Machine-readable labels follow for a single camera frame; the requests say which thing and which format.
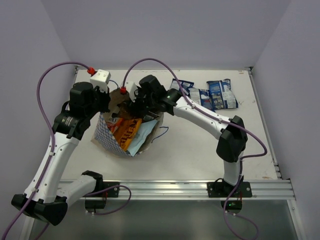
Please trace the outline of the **blue white snack packet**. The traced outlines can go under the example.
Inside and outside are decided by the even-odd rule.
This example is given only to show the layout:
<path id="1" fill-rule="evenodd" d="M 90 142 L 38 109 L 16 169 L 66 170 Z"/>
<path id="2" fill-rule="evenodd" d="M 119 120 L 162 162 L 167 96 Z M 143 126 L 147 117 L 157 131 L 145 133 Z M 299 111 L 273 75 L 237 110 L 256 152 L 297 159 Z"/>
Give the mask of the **blue white snack packet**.
<path id="1" fill-rule="evenodd" d="M 195 85 L 192 81 L 179 80 L 179 83 L 175 78 L 172 79 L 170 89 L 176 89 L 179 92 L 183 91 L 186 96 L 190 96 L 190 89 Z"/>

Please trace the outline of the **checkered blue paper bag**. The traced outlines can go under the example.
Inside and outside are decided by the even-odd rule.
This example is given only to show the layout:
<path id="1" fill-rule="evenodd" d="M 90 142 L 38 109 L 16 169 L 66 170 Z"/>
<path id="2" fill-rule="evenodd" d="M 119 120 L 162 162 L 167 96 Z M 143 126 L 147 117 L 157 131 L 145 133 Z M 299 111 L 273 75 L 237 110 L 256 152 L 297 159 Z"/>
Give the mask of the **checkered blue paper bag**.
<path id="1" fill-rule="evenodd" d="M 117 104 L 122 102 L 127 102 L 130 100 L 129 95 L 123 95 L 120 93 L 120 89 L 115 89 L 109 93 L 110 102 L 109 102 L 109 110 L 110 112 L 100 113 L 98 117 L 98 122 L 92 137 L 92 142 L 96 145 L 101 145 L 106 151 L 113 153 L 117 156 L 126 156 L 126 157 L 133 157 L 130 155 L 128 151 L 123 151 L 119 146 L 118 142 L 114 137 L 114 133 L 111 133 L 107 127 L 106 120 L 112 118 L 111 114 L 115 110 Z M 146 151 L 150 145 L 152 144 L 153 140 L 158 137 L 159 129 L 162 127 L 164 114 L 162 112 L 159 113 L 160 117 L 157 118 L 157 124 L 153 128 L 152 132 L 147 136 L 145 142 L 140 147 L 138 152 L 135 156 L 143 153 Z"/>

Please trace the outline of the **orange snack packet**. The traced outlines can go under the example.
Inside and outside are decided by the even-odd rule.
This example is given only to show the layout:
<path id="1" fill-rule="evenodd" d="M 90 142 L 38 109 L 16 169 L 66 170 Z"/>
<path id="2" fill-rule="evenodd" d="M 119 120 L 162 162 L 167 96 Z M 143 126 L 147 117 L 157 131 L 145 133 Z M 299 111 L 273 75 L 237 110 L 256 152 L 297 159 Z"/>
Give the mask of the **orange snack packet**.
<path id="1" fill-rule="evenodd" d="M 128 150 L 141 124 L 141 118 L 128 119 L 121 122 L 113 136 L 123 151 Z"/>

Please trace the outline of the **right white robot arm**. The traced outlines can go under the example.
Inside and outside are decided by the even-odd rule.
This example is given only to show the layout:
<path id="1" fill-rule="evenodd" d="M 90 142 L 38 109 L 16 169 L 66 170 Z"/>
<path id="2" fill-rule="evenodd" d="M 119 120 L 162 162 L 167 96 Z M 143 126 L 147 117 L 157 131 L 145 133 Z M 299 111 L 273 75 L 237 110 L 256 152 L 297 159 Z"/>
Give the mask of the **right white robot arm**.
<path id="1" fill-rule="evenodd" d="M 177 89 L 165 89 L 153 75 L 142 78 L 138 84 L 126 81 L 124 87 L 129 95 L 128 109 L 132 115 L 144 117 L 168 113 L 197 125 L 215 137 L 218 141 L 216 153 L 223 160 L 223 192 L 232 197 L 241 190 L 238 182 L 241 175 L 240 158 L 248 136 L 240 117 L 218 115 L 189 97 L 183 97 Z"/>

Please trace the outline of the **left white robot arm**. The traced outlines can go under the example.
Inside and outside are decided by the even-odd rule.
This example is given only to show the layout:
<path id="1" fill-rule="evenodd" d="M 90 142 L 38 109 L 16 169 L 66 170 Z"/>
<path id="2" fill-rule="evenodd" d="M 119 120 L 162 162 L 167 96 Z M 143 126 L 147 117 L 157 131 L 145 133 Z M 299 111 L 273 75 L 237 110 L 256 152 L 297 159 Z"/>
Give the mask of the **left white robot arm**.
<path id="1" fill-rule="evenodd" d="M 91 194 L 103 193 L 103 176 L 86 170 L 66 187 L 58 188 L 66 165 L 99 112 L 109 112 L 110 90 L 107 83 L 77 82 L 69 92 L 59 115 L 50 128 L 52 138 L 32 182 L 22 194 L 15 194 L 11 204 L 31 218 L 58 225 L 68 208 Z"/>

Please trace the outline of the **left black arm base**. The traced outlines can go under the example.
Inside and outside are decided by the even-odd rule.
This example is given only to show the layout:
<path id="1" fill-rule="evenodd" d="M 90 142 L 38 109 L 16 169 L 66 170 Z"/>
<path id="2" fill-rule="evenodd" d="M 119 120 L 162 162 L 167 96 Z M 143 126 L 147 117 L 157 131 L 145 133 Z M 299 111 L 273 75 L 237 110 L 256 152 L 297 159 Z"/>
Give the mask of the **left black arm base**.
<path id="1" fill-rule="evenodd" d="M 107 198 L 117 198 L 119 196 L 120 182 L 117 181 L 103 181 L 101 186 L 97 188 L 100 193 L 92 192 L 86 194 L 84 197 L 84 207 L 88 212 L 96 212 L 97 210 L 103 210 L 107 205 Z"/>

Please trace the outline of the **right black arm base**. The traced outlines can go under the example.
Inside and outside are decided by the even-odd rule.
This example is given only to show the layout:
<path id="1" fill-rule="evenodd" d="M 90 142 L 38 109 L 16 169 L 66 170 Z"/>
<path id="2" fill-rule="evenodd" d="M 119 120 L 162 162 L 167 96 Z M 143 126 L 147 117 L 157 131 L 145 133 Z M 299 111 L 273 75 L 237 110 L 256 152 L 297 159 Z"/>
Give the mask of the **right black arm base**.
<path id="1" fill-rule="evenodd" d="M 206 183 L 207 194 L 209 198 L 227 198 L 235 187 L 226 183 L 222 178 Z M 232 196 L 226 203 L 225 210 L 238 214 L 243 208 L 243 199 L 253 196 L 251 185 L 248 181 L 240 180 L 239 186 L 233 192 Z"/>

